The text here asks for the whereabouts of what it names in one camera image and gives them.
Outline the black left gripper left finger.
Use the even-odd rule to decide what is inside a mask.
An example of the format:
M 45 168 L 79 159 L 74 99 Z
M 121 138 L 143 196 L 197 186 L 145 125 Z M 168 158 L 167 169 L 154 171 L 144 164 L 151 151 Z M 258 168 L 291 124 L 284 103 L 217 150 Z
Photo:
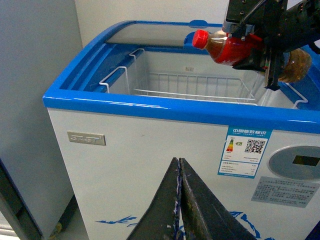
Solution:
M 181 165 L 174 157 L 129 240 L 175 240 L 181 210 Z

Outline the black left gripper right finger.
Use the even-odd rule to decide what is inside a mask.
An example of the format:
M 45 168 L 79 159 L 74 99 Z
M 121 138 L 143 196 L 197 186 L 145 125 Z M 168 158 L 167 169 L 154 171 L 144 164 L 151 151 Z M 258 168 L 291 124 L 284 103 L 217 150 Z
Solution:
M 186 159 L 180 158 L 181 213 L 187 240 L 254 240 Z

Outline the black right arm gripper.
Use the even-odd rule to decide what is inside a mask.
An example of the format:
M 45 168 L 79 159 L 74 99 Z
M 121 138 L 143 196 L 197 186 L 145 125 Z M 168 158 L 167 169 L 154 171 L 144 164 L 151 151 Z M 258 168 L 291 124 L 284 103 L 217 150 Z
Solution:
M 237 38 L 252 33 L 264 41 L 267 48 L 252 48 L 249 56 L 232 68 L 265 73 L 264 87 L 279 90 L 284 67 L 282 52 L 320 39 L 320 2 L 302 0 L 288 7 L 286 0 L 230 0 L 222 30 Z

